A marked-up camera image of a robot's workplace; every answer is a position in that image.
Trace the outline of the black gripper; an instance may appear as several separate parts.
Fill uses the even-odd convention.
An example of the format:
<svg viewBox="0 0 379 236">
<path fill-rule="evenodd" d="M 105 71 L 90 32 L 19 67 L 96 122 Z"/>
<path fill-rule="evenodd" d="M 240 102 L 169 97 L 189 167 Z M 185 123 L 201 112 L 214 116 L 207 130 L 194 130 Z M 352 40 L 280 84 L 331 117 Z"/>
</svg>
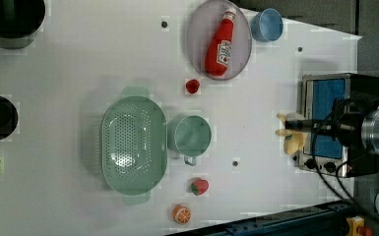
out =
<svg viewBox="0 0 379 236">
<path fill-rule="evenodd" d="M 347 124 L 338 123 L 332 120 L 288 120 L 284 122 L 287 129 L 301 132 L 335 132 L 353 131 L 354 127 Z"/>
</svg>

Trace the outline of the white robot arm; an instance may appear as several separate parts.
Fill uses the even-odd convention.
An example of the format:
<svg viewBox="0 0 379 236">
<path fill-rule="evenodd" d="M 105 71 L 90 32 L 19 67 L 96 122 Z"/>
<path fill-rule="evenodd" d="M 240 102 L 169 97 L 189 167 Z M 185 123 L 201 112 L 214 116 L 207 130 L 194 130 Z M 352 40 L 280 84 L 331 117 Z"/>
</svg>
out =
<svg viewBox="0 0 379 236">
<path fill-rule="evenodd" d="M 339 172 L 354 160 L 366 158 L 369 154 L 379 154 L 379 98 L 368 94 L 358 94 L 337 100 L 332 111 L 321 120 L 318 119 L 293 119 L 288 120 L 285 115 L 278 114 L 277 117 L 284 124 L 284 128 L 276 130 L 281 137 L 291 137 L 292 143 L 287 145 L 285 152 L 292 154 L 305 147 L 307 134 L 311 137 L 311 162 L 316 166 L 316 141 L 319 136 L 331 137 L 338 140 L 343 147 L 362 149 L 362 155 L 344 161 L 332 168 L 344 193 L 360 209 L 362 206 L 356 202 L 340 181 Z M 324 184 L 339 198 L 341 195 L 326 181 L 320 169 L 316 166 L 318 175 Z"/>
</svg>

